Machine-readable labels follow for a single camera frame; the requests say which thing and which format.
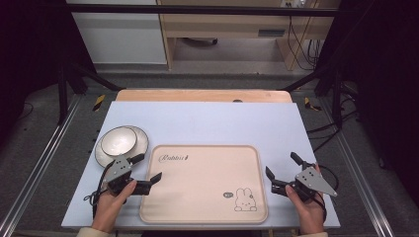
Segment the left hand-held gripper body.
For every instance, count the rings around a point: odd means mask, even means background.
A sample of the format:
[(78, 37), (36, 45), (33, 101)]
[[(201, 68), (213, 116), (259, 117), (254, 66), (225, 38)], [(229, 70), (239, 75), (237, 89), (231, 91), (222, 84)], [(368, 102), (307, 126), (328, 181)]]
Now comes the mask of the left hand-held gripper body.
[(130, 174), (133, 165), (129, 164), (127, 159), (124, 155), (118, 156), (105, 175), (107, 188), (114, 196), (119, 195), (132, 181)]

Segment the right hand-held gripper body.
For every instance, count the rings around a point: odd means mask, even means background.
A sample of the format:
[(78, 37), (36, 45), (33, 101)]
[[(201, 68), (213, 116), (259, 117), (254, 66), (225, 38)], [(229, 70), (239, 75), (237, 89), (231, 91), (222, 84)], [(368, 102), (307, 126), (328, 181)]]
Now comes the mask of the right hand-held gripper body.
[(302, 201), (313, 198), (317, 193), (337, 197), (335, 189), (326, 182), (322, 175), (314, 168), (308, 167), (296, 174), (294, 180), (288, 183)]

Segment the person's right hand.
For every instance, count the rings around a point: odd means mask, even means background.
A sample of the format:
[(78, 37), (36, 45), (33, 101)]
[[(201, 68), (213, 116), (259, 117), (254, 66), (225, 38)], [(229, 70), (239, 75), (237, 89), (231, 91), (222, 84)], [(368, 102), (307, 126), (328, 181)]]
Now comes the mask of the person's right hand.
[(298, 214), (299, 234), (326, 232), (323, 226), (325, 211), (321, 207), (323, 194), (317, 193), (315, 200), (303, 202), (291, 186), (286, 185), (286, 192)]

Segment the person's left hand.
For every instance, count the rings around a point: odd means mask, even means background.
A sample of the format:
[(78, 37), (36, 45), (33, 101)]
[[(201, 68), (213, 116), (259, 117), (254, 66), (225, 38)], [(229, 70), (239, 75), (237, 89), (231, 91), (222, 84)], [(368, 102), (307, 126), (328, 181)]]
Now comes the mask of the person's left hand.
[(116, 197), (110, 192), (101, 194), (91, 227), (105, 233), (111, 233), (123, 204), (131, 196), (135, 187), (136, 181), (131, 181)]

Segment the white bowl with dark rim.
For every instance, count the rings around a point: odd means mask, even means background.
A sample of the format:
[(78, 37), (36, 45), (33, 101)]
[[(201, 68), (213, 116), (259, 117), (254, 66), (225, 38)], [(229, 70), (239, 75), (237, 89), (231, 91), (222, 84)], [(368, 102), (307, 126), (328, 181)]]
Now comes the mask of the white bowl with dark rim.
[(117, 127), (108, 131), (102, 138), (102, 151), (109, 156), (123, 155), (135, 146), (137, 136), (129, 127)]

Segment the beige tray with rabbit print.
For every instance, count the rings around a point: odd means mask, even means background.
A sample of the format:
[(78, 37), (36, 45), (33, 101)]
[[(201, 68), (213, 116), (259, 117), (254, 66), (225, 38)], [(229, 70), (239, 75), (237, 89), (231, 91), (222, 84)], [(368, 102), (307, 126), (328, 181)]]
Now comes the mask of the beige tray with rabbit print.
[(161, 180), (142, 198), (150, 224), (258, 224), (268, 216), (257, 150), (249, 145), (159, 145), (147, 176)]

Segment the yellow and black tape strip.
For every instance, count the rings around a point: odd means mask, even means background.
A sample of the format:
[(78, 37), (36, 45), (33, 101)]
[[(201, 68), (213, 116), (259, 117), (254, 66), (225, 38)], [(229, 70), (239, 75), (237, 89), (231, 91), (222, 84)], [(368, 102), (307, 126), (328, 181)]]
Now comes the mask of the yellow and black tape strip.
[(321, 107), (319, 107), (319, 106), (314, 106), (311, 102), (310, 102), (310, 100), (309, 100), (309, 98), (307, 98), (307, 97), (304, 97), (304, 107), (306, 108), (306, 109), (310, 109), (310, 110), (313, 110), (313, 111), (322, 111), (322, 109), (321, 109)]
[(105, 98), (106, 98), (106, 95), (100, 95), (100, 96), (97, 98), (97, 100), (96, 100), (96, 102), (95, 102), (95, 104), (94, 104), (94, 107), (93, 107), (93, 109), (92, 109), (92, 111), (93, 111), (93, 112), (96, 112), (97, 110), (99, 110), (99, 109), (100, 109), (100, 107), (101, 107), (101, 105), (102, 105), (103, 101), (105, 100)]

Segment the black metal stand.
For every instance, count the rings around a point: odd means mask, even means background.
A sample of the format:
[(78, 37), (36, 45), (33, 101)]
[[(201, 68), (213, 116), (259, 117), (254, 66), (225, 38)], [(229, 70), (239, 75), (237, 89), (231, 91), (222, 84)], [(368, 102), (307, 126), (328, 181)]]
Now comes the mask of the black metal stand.
[(69, 114), (67, 85), (70, 85), (75, 94), (84, 94), (88, 89), (86, 83), (83, 80), (84, 77), (90, 78), (96, 83), (114, 92), (118, 92), (124, 89), (124, 87), (120, 87), (111, 83), (110, 81), (99, 76), (96, 72), (89, 70), (87, 67), (84, 67), (81, 64), (61, 64), (57, 70), (57, 85), (59, 97), (58, 124), (63, 124), (65, 119), (67, 118), (67, 115)]
[(317, 85), (314, 88), (314, 94), (317, 97), (324, 97), (329, 91), (332, 91), (332, 119), (336, 126), (341, 128), (343, 124), (340, 107), (342, 79), (335, 63), (326, 63), (325, 65), (316, 68), (302, 79), (282, 88), (282, 91), (294, 91), (314, 79), (318, 80)]

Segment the pale board on table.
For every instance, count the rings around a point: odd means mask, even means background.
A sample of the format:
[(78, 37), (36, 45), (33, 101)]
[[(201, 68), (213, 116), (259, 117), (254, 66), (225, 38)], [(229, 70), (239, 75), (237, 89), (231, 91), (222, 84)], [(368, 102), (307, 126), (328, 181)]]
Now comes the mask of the pale board on table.
[(123, 205), (116, 226), (120, 230), (246, 230), (295, 228), (298, 216), (292, 202), (271, 192), (268, 167), (284, 182), (294, 180), (301, 168), (295, 152), (315, 162), (298, 108), (294, 103), (233, 102), (113, 102), (101, 131), (124, 125), (141, 128), (148, 136), (142, 161), (131, 168), (137, 180), (148, 181), (149, 160), (159, 145), (249, 145), (259, 155), (268, 216), (258, 224), (150, 224), (139, 215), (142, 198), (132, 196)]

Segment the wooden table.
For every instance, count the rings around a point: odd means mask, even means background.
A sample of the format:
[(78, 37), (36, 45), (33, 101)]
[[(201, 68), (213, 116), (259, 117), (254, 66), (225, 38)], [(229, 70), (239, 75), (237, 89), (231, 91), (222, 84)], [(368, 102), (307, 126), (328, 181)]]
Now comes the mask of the wooden table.
[(118, 92), (118, 102), (234, 102), (291, 103), (286, 91), (204, 90), (204, 89), (125, 89)]

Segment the black curtain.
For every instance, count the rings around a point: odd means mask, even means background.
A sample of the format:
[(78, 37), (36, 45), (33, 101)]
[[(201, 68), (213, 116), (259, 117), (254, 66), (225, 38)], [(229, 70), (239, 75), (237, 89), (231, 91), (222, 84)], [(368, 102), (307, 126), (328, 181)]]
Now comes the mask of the black curtain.
[(419, 0), (341, 0), (320, 64), (358, 86), (378, 154), (419, 206)]
[(66, 0), (0, 0), (0, 144), (24, 110), (27, 97), (59, 76), (77, 94), (87, 85), (74, 64), (95, 67)]

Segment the white cabinet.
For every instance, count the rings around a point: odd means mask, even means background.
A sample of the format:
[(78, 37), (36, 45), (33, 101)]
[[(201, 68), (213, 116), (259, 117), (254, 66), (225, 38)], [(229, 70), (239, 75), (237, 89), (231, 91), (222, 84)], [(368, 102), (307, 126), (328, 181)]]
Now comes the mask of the white cabinet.
[(95, 64), (165, 64), (157, 14), (73, 13)]

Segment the white power strip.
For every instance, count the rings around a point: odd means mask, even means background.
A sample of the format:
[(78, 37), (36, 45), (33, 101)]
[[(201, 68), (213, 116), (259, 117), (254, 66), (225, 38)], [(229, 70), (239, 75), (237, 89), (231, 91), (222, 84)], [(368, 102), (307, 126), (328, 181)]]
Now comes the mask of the white power strip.
[(281, 0), (282, 8), (303, 8), (306, 0)]

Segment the aluminium floor rail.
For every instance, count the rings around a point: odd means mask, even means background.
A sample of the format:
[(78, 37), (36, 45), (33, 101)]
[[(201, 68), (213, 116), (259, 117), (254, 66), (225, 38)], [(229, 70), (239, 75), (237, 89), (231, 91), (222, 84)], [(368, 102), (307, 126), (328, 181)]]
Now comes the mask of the aluminium floor rail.
[(394, 237), (392, 228), (378, 203), (373, 186), (367, 180), (348, 135), (358, 131), (357, 113), (351, 103), (343, 111), (343, 127), (331, 125), (333, 137), (316, 147), (322, 166), (338, 178), (338, 196), (332, 198), (341, 227), (333, 230), (342, 236)]
[(24, 186), (22, 187), (18, 197), (15, 199), (12, 207), (9, 209), (6, 217), (1, 222), (0, 237), (11, 237), (14, 233), (23, 213), (25, 212), (30, 200), (38, 188), (39, 183), (42, 180), (44, 172), (46, 171), (50, 161), (53, 158), (56, 149), (58, 148), (63, 136), (71, 124), (81, 101), (81, 95), (74, 95), (72, 97), (71, 103), (66, 110), (66, 116), (56, 127), (51, 139), (49, 140), (48, 144), (42, 152), (41, 157), (36, 163), (35, 168), (27, 178)]

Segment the black horizontal frame bar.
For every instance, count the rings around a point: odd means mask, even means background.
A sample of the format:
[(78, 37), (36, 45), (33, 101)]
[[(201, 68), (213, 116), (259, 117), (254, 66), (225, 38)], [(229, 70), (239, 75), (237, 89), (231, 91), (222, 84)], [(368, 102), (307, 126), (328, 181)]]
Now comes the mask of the black horizontal frame bar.
[(335, 17), (337, 9), (268, 8), (238, 6), (189, 6), (189, 5), (117, 5), (117, 4), (67, 4), (66, 8), (77, 13), (126, 13), (126, 14), (184, 14), (184, 15), (244, 15), (244, 16), (298, 16)]

